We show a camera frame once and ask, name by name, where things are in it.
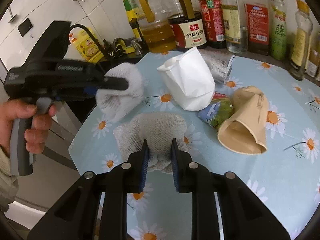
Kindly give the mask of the beige left sleeve forearm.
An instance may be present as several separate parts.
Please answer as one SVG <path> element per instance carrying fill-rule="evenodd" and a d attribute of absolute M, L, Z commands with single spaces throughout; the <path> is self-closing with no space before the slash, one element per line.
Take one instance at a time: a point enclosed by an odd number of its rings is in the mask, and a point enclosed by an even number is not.
<path fill-rule="evenodd" d="M 10 172 L 10 159 L 3 150 L 0 152 L 0 206 L 2 212 L 9 210 L 9 204 L 15 201 L 18 192 L 17 176 Z"/>

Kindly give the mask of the person's left hand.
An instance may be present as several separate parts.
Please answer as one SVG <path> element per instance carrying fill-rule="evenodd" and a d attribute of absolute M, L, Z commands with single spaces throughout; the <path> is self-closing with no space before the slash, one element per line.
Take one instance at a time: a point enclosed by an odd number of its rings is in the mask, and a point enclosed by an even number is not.
<path fill-rule="evenodd" d="M 55 105 L 51 105 L 47 114 L 36 114 L 37 107 L 22 100 L 9 100 L 1 103 L 1 148 L 7 157 L 10 156 L 10 137 L 15 119 L 33 118 L 32 128 L 24 132 L 27 151 L 40 154 L 52 126 L 52 117 L 56 114 Z"/>

